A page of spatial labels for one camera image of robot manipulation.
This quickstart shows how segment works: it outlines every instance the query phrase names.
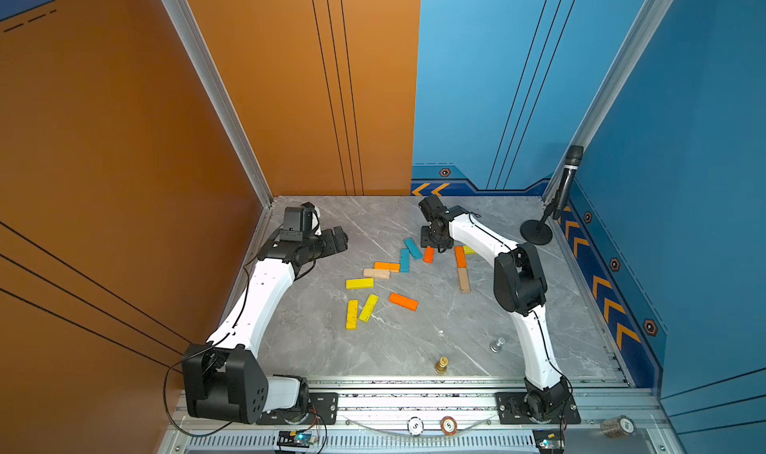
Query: yellow wooden block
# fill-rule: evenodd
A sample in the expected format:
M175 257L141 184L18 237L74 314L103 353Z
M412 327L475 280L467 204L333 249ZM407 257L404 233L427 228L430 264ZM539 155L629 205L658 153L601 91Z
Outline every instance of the yellow wooden block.
M372 316L372 310L375 309L375 305L377 304L378 304L378 296L370 295L370 297L367 298L367 303L365 303L365 307L361 309L361 315L359 315L359 319L367 323L370 320L370 316Z
M388 269L365 268L365 278L391 279L391 272Z
M356 315L359 313L359 300L352 299L349 301L349 315L345 318L346 329L356 329Z
M362 289L372 288L375 286L375 280L373 278L359 278L359 279L346 279L346 289Z

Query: gray marble surface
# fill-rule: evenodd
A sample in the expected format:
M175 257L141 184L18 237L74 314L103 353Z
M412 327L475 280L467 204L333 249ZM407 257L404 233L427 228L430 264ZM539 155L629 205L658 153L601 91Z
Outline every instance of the gray marble surface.
M522 379L524 360L511 318L493 295L493 267L468 255L471 293L462 294L454 250L437 253L433 264L410 260L409 273L392 273L369 289L345 289L348 278L361 278L376 261L398 263L403 240L419 244L423 215L420 197L279 197L270 233L284 208L310 201L321 213L322 228L340 225L349 249L318 260L316 268L287 290L263 336L258 354L266 374L312 376L434 376L434 363L447 356L449 376ZM474 211L481 223L515 241L519 225L539 217L533 197L444 197ZM570 378L622 379L610 351L595 329L583 294L578 291L564 254L554 241L540 247L548 279L548 324L556 358ZM391 292L417 300L416 312L388 301ZM380 297L369 323L345 328L347 303L368 295ZM493 353L490 342L502 336L505 346Z

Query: orange wall panel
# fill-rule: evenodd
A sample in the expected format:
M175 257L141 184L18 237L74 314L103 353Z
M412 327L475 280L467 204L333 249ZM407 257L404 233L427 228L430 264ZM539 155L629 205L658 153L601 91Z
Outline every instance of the orange wall panel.
M0 452L154 452L162 364L217 325L261 206L160 0L55 0L0 29L15 20L0 31Z
M420 0L188 0L275 195L408 194Z

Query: orange wooden block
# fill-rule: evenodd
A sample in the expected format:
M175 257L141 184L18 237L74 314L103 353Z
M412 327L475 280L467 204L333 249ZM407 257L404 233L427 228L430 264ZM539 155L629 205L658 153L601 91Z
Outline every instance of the orange wooden block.
M387 269L391 272L399 272L399 263L376 263L375 269Z
M466 264L466 252L463 250L463 247L455 247L455 258L457 258L458 268L468 267Z
M434 262L434 249L431 247L426 248L426 257L423 259L423 261L427 263L433 263Z
M391 296L388 298L388 301L394 303L395 305L401 306L403 308L410 309L412 311L417 309L417 301L414 299L409 299L402 295L397 295L396 293L391 293Z

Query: blue wall panel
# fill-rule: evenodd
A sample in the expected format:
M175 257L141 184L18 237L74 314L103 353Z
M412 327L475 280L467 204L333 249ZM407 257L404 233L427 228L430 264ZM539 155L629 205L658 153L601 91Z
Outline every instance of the blue wall panel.
M766 418L763 398L714 407L765 394L762 376L703 387L766 367L764 32L764 0L675 0L578 172L665 327L665 406L702 410L672 418L703 430L689 452Z
M480 190L548 177L643 2L421 0L413 164Z

